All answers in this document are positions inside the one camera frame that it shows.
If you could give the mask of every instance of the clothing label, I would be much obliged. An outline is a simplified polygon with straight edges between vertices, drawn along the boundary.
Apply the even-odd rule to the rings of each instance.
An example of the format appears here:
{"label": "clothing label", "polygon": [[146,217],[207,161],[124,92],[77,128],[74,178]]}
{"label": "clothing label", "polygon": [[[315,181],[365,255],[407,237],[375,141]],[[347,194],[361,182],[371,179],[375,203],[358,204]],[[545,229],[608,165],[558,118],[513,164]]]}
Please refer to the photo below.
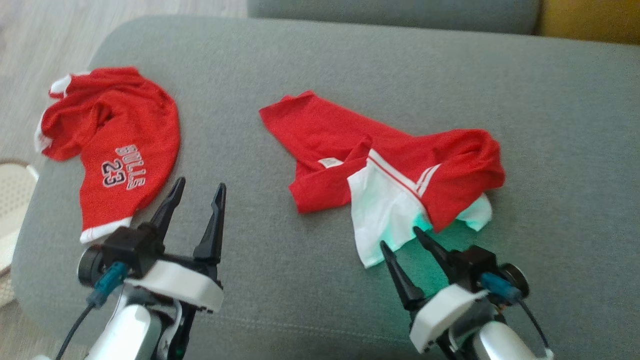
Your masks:
{"label": "clothing label", "polygon": [[318,160],[320,164],[322,164],[325,168],[336,167],[342,165],[343,162],[336,158],[324,158]]}

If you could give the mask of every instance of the red garment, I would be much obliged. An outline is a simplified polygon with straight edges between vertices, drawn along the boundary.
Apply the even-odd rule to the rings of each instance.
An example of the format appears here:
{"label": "red garment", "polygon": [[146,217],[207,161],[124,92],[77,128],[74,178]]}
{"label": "red garment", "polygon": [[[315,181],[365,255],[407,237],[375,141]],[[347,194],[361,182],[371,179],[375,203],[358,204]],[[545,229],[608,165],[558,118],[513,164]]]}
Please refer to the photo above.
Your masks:
{"label": "red garment", "polygon": [[36,149],[64,161],[80,154],[82,242],[128,226],[160,192],[180,147],[178,109],[133,67],[96,69],[55,82]]}
{"label": "red garment", "polygon": [[[289,189],[300,213],[348,204],[347,178],[365,167],[372,149],[399,177],[409,179],[405,187],[425,207],[436,232],[485,190],[504,183],[500,145],[485,130],[410,136],[311,91],[285,96],[261,109],[260,115],[296,158],[295,180]],[[327,162],[334,166],[325,167]]]}

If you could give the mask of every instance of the gray ottoman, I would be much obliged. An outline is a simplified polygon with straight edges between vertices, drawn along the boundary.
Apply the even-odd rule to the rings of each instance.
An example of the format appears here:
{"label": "gray ottoman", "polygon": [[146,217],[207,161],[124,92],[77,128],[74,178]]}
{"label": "gray ottoman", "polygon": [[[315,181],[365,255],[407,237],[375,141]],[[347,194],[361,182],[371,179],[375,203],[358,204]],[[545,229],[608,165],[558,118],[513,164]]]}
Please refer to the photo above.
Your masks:
{"label": "gray ottoman", "polygon": [[[349,206],[301,216],[287,191],[294,160],[257,111],[307,89],[415,135],[489,130],[507,174],[489,194],[495,219],[480,233],[454,224],[436,239],[476,243],[518,265],[558,358],[631,359],[638,58],[638,47],[549,38],[149,17],[114,31],[89,68],[137,66],[177,101],[183,141],[169,182],[186,176],[187,186],[168,252],[190,253],[218,182],[228,186],[225,302],[219,314],[197,316],[187,359],[419,358],[387,269],[358,260]],[[79,159],[45,164],[13,260],[22,308],[60,338],[89,293],[76,279],[82,178]],[[428,288],[428,253],[413,241],[398,256]],[[95,340],[113,304],[90,314],[74,340]],[[522,311],[506,315],[541,354]]]}

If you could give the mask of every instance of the gray cushion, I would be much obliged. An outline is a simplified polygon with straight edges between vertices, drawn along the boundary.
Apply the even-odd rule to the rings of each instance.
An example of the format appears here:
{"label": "gray cushion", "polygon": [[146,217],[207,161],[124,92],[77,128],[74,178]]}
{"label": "gray cushion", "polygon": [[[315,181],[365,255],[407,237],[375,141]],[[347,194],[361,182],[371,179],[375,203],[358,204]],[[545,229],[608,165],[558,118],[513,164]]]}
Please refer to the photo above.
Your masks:
{"label": "gray cushion", "polygon": [[[415,135],[489,130],[507,174],[490,193],[495,218],[479,233],[454,224],[436,239],[518,265],[558,358],[630,359],[639,56],[638,47],[550,38],[149,17],[110,34],[90,68],[137,66],[177,101],[182,146],[169,182],[183,175],[187,186],[168,252],[191,253],[218,182],[227,183],[226,298],[220,314],[197,316],[188,359],[418,358],[387,269],[358,260],[349,206],[301,216],[287,191],[294,160],[257,111],[309,88]],[[79,159],[45,164],[13,264],[25,312],[60,338],[90,292],[76,279],[82,179]],[[398,256],[429,288],[433,260],[416,241]],[[75,341],[93,341],[110,311],[89,315]],[[522,311],[507,318],[540,354]]]}
{"label": "gray cushion", "polygon": [[540,0],[247,0],[251,17],[530,34]]}

